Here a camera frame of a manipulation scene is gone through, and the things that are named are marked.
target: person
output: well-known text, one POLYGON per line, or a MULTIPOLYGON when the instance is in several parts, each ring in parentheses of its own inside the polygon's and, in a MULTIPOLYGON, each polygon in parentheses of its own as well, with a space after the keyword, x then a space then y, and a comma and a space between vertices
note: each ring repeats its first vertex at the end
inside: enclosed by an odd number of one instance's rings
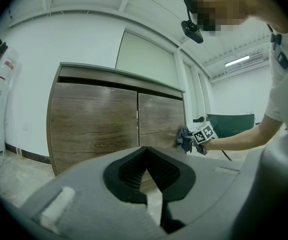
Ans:
MULTIPOLYGON (((250 17, 256 18, 266 23, 275 35, 281 35, 280 49, 288 61, 288 16, 275 0, 192 0, 192 15, 204 31, 215 31, 222 25, 240 25, 250 17)), ((288 67, 284 69, 280 65, 272 47, 273 44, 269 50, 272 85, 261 123, 237 135, 203 143, 206 151, 241 151, 259 147, 280 129, 282 118, 271 96, 288 73, 288 67)))

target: white shirt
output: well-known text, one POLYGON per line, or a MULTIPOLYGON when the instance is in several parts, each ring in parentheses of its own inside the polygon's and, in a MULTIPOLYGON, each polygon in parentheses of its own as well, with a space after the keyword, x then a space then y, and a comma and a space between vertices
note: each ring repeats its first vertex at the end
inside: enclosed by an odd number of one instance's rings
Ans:
MULTIPOLYGON (((288 60, 288 33, 282 34, 275 30, 273 30, 273 32, 275 35, 281 34, 280 48, 288 60)), ((280 115, 280 111, 276 104, 277 102, 276 100, 274 101, 272 95, 276 91, 277 87, 281 85, 281 82, 284 80, 285 76, 288 73, 288 69, 285 70, 279 65, 277 58, 274 55, 272 44, 270 45, 270 48, 269 48, 269 64, 270 64, 270 71, 271 71, 271 76, 272 76, 272 85, 271 85, 271 90, 269 93, 268 104, 265 110, 265 115, 267 115, 268 117, 274 120, 283 122, 282 116, 280 115)))

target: ceiling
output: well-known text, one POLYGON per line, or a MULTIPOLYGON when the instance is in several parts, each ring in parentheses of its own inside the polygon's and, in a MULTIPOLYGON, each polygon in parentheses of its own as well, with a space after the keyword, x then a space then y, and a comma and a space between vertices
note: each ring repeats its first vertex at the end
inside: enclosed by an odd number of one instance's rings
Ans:
POLYGON ((203 32, 202 44, 186 38, 180 25, 187 19, 182 0, 13 0, 9 6, 11 26, 69 8, 112 13, 149 26, 187 52, 213 79, 262 67, 268 61, 269 31, 255 19, 247 20, 222 36, 203 32), (252 63, 225 67, 225 63, 245 55, 250 55, 252 63))

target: cabinet door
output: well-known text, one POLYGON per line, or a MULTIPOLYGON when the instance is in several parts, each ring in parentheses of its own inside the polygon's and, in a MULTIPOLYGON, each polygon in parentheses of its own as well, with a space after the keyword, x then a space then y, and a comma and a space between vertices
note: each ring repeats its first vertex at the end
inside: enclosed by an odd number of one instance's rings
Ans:
POLYGON ((57 173, 87 159, 137 147, 136 113, 135 91, 57 83, 50 119, 57 173))
POLYGON ((140 145, 180 151, 176 138, 185 126, 183 101, 142 93, 138 101, 140 145))

